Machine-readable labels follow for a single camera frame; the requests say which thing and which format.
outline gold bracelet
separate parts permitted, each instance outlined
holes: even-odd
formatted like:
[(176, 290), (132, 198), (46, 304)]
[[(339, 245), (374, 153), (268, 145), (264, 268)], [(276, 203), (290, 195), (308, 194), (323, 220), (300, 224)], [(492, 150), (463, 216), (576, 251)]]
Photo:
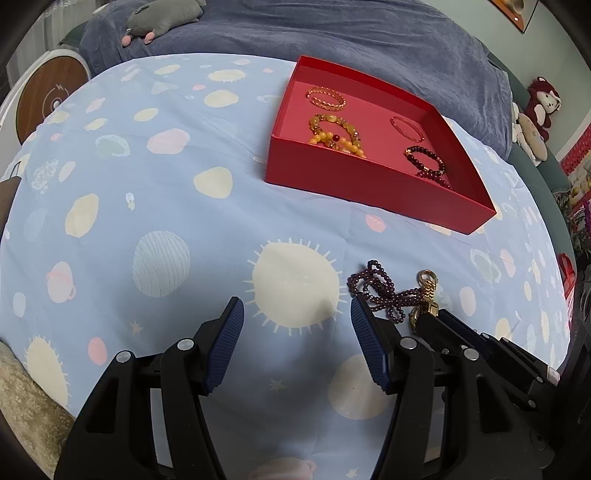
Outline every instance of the gold bracelet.
[[(325, 95), (334, 98), (338, 102), (338, 105), (325, 102), (324, 100), (320, 100), (318, 97), (310, 98), (312, 93), (324, 93)], [(310, 90), (308, 90), (306, 98), (313, 105), (316, 105), (317, 107), (322, 108), (323, 110), (330, 110), (331, 112), (338, 112), (339, 110), (342, 110), (347, 104), (347, 100), (345, 100), (339, 92), (326, 87), (312, 87)]]

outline plush doll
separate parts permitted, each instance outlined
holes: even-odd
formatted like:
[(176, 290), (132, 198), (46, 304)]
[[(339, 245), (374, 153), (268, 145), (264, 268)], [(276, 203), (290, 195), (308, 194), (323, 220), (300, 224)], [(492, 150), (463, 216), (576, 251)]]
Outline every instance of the plush doll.
[(539, 164), (539, 161), (547, 160), (548, 149), (546, 148), (546, 144), (544, 143), (544, 139), (540, 135), (540, 132), (538, 132), (538, 129), (531, 121), (531, 118), (520, 113), (517, 122), (519, 123), (519, 127), (521, 127), (525, 141), (536, 157), (534, 163), (537, 165)]
[(519, 112), (519, 107), (515, 102), (513, 102), (511, 109), (511, 119), (513, 143), (517, 143), (537, 167), (541, 161), (548, 158), (544, 140), (542, 140), (533, 122)]
[(203, 0), (154, 0), (135, 10), (127, 20), (127, 31), (121, 44), (127, 47), (134, 37), (144, 37), (147, 45), (168, 30), (196, 22), (201, 15)]
[(524, 113), (534, 123), (544, 142), (547, 142), (550, 134), (546, 129), (552, 126), (549, 115), (560, 110), (562, 100), (556, 89), (543, 77), (533, 81), (527, 91), (531, 98)]

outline bed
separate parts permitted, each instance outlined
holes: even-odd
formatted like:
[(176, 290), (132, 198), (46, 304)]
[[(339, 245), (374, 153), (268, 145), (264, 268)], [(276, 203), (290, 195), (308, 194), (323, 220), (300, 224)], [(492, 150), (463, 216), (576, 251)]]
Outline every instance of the bed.
[(293, 67), (236, 54), (134, 59), (57, 107), (5, 174), (22, 183), (0, 244), (0, 339), (75, 416), (117, 352), (162, 352), (236, 295), (245, 326), (203, 402), (228, 478), (363, 480), (393, 404), (350, 324), (348, 275), (375, 258), (403, 290), (429, 268), (442, 308), (553, 367), (569, 344), (564, 292), (529, 190), (454, 120), (496, 209), (471, 235), (266, 184)]
[(87, 23), (80, 54), (93, 74), (146, 56), (235, 53), (297, 61), (308, 55), (397, 85), (432, 103), (506, 160), (511, 90), (488, 50), (420, 0), (212, 0), (199, 22), (146, 46), (121, 46), (126, 22), (147, 0), (117, 0)]

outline red plush toy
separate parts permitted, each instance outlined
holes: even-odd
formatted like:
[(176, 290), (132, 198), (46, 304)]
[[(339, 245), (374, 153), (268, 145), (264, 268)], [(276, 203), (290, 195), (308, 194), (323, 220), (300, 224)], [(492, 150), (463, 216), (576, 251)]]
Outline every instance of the red plush toy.
[(534, 123), (544, 142), (547, 142), (550, 134), (545, 129), (552, 126), (549, 115), (560, 110), (562, 100), (556, 89), (543, 77), (535, 79), (527, 91), (531, 98), (524, 113)]

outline red tray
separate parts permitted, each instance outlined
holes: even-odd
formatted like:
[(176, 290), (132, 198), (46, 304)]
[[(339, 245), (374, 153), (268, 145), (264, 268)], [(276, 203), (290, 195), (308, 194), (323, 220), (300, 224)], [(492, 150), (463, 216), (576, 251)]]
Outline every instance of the red tray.
[[(367, 158), (308, 143), (313, 136), (310, 118), (333, 113), (306, 99), (314, 86), (334, 89), (346, 98), (346, 106), (334, 113), (358, 130)], [(425, 140), (419, 145), (444, 161), (443, 178), (452, 190), (417, 177), (417, 169), (404, 157), (404, 150), (416, 143), (394, 129), (393, 115), (423, 132)], [(416, 137), (412, 129), (398, 124)], [(320, 126), (350, 138), (336, 124)], [(438, 168), (424, 155), (415, 156)], [(306, 56), (295, 66), (275, 119), (265, 181), (380, 207), (461, 233), (472, 233), (496, 213), (472, 161), (433, 105), (370, 75)]]

